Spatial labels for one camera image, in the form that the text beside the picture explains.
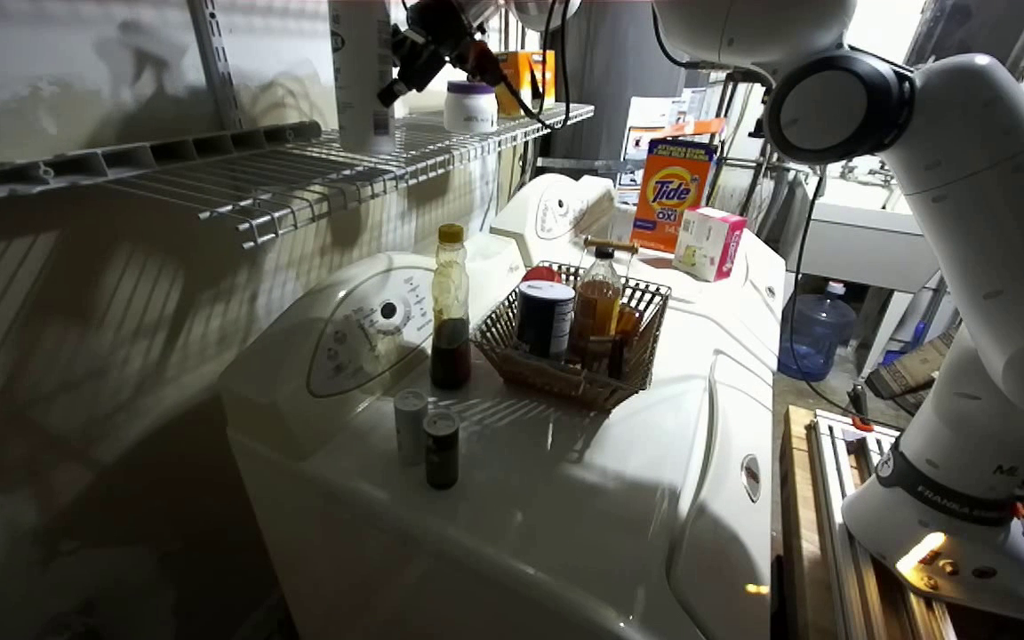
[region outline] tray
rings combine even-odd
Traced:
[[[544,262],[575,285],[584,268]],[[635,336],[623,349],[623,375],[584,370],[575,360],[537,360],[515,343],[520,285],[483,317],[474,331],[474,344],[512,389],[531,389],[551,399],[565,399],[591,409],[610,409],[643,390],[654,370],[659,336],[668,309],[668,288],[654,283],[625,278],[623,303],[635,315]]]

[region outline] package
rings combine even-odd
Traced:
[[[727,278],[744,233],[745,233],[745,220],[735,215],[688,211],[678,227],[675,268],[701,283]]]
[[[682,215],[703,203],[714,156],[719,149],[708,143],[649,138],[631,245],[675,252]]]
[[[553,104],[553,49],[507,49],[499,55],[499,61],[521,104],[531,104],[533,110]],[[499,87],[499,110],[501,117],[521,117],[520,104],[503,87]]]

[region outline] shelf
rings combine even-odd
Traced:
[[[570,126],[588,117],[593,117],[593,108],[571,104]],[[558,128],[565,110],[551,108],[544,121]],[[551,128],[520,117],[501,121],[490,136],[450,138],[442,113],[406,117],[398,126],[398,156],[383,160],[340,155],[334,131],[315,126],[283,126],[8,164],[0,166],[0,196],[96,187],[193,211],[205,223],[231,223],[241,236],[241,249],[258,249],[327,217],[334,207],[359,207],[431,183],[483,155],[533,143]]]

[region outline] glass bottle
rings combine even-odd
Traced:
[[[575,319],[571,319],[571,355],[588,370],[601,370],[610,355],[620,303],[623,303],[623,273],[615,272],[615,252],[597,245],[593,262],[575,283]]]
[[[431,384],[460,390],[468,384],[468,272],[467,233],[460,223],[438,227],[435,272],[435,360]]]

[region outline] wall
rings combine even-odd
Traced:
[[[221,3],[251,121],[334,126],[315,3]],[[212,128],[182,3],[0,0],[0,160]],[[462,178],[241,252],[109,188],[0,203],[0,638],[228,638],[273,588],[212,382],[298,293],[431,252]]]

